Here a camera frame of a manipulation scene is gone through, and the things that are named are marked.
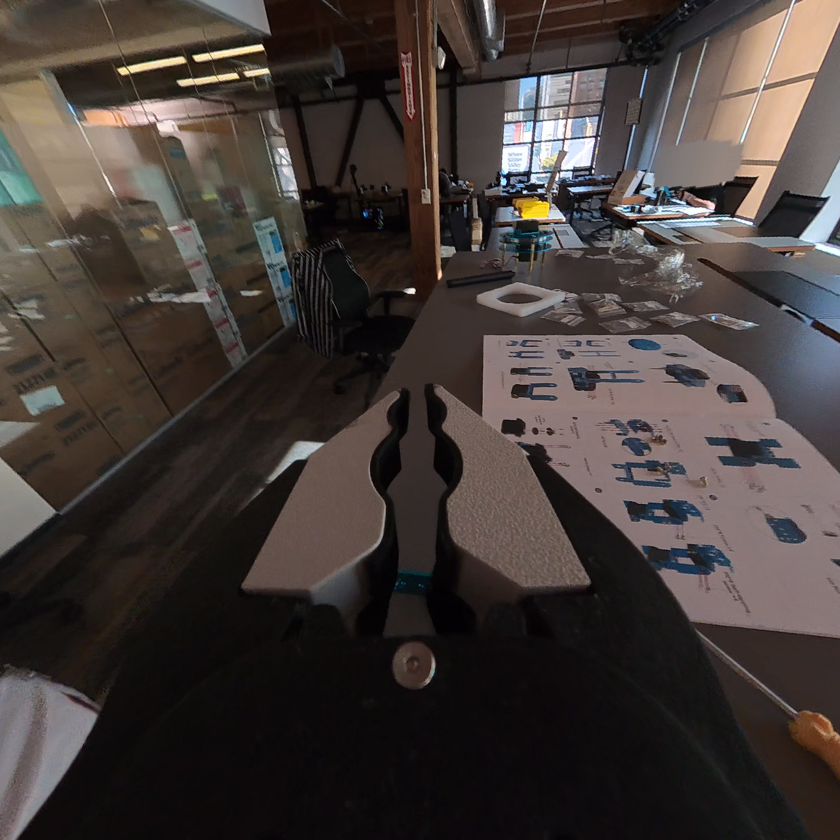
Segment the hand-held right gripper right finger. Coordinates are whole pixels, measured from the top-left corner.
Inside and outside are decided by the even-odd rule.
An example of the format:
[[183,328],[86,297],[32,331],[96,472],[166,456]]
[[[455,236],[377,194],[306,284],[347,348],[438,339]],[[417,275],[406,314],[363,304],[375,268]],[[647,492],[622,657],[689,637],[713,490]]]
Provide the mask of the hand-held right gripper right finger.
[[443,386],[424,395],[445,485],[426,594],[435,631],[470,634],[499,605],[587,594],[590,576],[526,450]]

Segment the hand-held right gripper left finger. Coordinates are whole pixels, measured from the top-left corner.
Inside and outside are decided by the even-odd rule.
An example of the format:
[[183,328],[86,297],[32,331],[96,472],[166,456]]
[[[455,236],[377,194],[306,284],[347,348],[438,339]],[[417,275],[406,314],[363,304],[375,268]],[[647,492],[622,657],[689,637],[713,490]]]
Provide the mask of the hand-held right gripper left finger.
[[383,634],[399,563],[388,490],[409,407],[407,389],[386,394],[307,459],[243,592],[332,606],[356,634]]

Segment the clear acrylic robot base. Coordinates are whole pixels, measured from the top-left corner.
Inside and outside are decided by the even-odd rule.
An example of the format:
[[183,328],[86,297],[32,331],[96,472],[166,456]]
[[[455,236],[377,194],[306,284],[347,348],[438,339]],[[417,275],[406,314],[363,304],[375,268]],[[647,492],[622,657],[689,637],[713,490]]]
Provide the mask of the clear acrylic robot base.
[[504,228],[498,239],[502,268],[522,279],[540,271],[547,257],[556,250],[558,239],[551,227],[542,227],[535,219],[525,219]]

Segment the dark desk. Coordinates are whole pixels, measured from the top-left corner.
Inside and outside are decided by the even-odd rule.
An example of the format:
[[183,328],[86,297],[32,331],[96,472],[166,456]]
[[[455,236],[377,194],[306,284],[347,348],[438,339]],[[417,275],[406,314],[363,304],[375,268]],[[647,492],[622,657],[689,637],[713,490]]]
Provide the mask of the dark desk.
[[[837,468],[838,343],[778,313],[715,270],[701,265],[700,273],[703,287],[684,300],[685,310],[721,311],[759,327],[736,332],[699,322],[689,325],[688,335],[757,375],[780,418]],[[377,394],[402,387],[412,392],[411,419],[401,442],[403,470],[391,487],[402,569],[433,569],[444,489],[433,468],[425,384],[442,385],[479,413],[484,335],[573,333],[536,316],[516,318],[483,308],[476,304],[477,291],[448,289],[444,280],[437,285]],[[837,639],[706,624],[698,629],[794,707],[820,711],[838,726]],[[793,744],[780,708],[717,656],[710,658],[749,740],[809,832],[814,838],[838,838],[838,781]]]

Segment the open printed instruction manual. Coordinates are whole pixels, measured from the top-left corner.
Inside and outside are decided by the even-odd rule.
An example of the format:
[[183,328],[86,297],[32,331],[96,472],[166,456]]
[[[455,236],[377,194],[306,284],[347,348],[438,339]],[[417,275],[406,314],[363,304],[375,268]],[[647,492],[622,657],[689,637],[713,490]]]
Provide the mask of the open printed instruction manual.
[[678,334],[487,335],[482,416],[621,529],[693,622],[839,636],[838,472],[735,363]]

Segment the black white striped garment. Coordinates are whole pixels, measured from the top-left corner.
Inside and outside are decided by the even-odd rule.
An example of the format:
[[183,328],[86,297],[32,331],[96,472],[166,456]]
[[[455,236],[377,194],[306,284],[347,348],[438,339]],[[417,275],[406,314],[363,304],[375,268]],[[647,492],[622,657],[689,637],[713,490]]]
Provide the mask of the black white striped garment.
[[333,287],[325,264],[333,251],[347,255],[340,240],[334,238],[321,246],[298,251],[290,263],[299,340],[325,359],[332,358],[335,341]]

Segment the group of small clear bags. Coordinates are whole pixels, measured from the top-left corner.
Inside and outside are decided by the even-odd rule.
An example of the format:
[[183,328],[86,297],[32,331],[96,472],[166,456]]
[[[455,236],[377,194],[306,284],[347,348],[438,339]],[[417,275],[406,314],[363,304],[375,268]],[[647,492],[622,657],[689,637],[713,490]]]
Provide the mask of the group of small clear bags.
[[553,309],[546,311],[542,320],[561,323],[567,327],[580,327],[588,316],[611,334],[641,331],[652,326],[671,329],[685,327],[695,322],[709,322],[725,329],[745,331],[756,329],[756,322],[714,312],[699,316],[673,311],[658,301],[625,301],[614,293],[567,292]]

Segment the crumpled clear plastic bag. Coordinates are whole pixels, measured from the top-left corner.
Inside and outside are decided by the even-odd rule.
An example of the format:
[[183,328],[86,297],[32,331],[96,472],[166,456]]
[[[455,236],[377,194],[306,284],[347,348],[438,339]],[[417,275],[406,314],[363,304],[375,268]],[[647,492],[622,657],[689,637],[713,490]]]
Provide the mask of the crumpled clear plastic bag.
[[704,285],[698,269],[688,261],[684,248],[658,248],[645,244],[625,248],[619,256],[634,261],[636,268],[645,268],[641,273],[620,276],[618,283],[623,287],[644,287],[676,301]]

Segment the stack of cardboard boxes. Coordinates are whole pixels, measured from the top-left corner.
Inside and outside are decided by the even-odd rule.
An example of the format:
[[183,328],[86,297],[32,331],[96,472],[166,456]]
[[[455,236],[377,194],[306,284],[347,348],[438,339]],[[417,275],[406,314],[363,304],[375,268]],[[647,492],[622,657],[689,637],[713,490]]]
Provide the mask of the stack of cardboard boxes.
[[2,460],[74,501],[295,320],[276,219],[2,205]]

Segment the wooden pillar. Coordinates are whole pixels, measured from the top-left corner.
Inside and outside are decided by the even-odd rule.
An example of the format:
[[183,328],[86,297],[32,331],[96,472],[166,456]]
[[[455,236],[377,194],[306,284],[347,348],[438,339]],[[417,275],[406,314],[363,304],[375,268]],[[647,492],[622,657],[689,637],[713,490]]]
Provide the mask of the wooden pillar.
[[414,62],[416,118],[407,121],[401,81],[406,187],[413,256],[413,283],[418,297],[429,298],[442,275],[439,230],[437,21],[433,1],[395,1],[397,66],[400,52]]

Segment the large grid window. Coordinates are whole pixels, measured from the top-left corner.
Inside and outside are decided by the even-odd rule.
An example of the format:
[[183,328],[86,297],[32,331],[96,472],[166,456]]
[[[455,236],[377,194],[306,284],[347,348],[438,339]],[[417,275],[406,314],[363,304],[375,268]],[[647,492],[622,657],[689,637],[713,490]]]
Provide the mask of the large grid window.
[[500,173],[544,184],[552,172],[593,175],[604,113],[607,68],[504,83]]

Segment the white square foam frame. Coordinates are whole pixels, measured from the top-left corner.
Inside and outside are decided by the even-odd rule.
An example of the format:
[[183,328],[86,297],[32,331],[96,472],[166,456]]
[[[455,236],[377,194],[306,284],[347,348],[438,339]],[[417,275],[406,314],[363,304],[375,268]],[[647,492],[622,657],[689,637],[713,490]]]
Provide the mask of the white square foam frame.
[[514,282],[480,293],[476,297],[476,303],[521,319],[556,308],[566,298],[564,290],[551,290]]

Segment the orange handled screwdriver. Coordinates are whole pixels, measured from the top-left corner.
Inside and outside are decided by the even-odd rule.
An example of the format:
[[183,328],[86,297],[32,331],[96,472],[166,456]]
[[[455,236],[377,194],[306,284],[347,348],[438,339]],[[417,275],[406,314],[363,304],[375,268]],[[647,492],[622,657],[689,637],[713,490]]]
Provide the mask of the orange handled screwdriver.
[[838,779],[839,733],[835,730],[829,718],[816,711],[794,708],[704,634],[696,632],[696,635],[707,651],[714,654],[733,673],[763,694],[787,715],[791,739],[805,751],[822,761],[833,776]]

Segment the silver ventilation duct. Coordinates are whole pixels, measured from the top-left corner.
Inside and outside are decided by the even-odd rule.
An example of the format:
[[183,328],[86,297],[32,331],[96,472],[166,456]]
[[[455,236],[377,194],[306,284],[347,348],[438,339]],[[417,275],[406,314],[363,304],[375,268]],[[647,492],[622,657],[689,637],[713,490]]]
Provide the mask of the silver ventilation duct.
[[497,60],[504,50],[506,17],[496,1],[469,1],[478,29],[482,54],[487,61]]

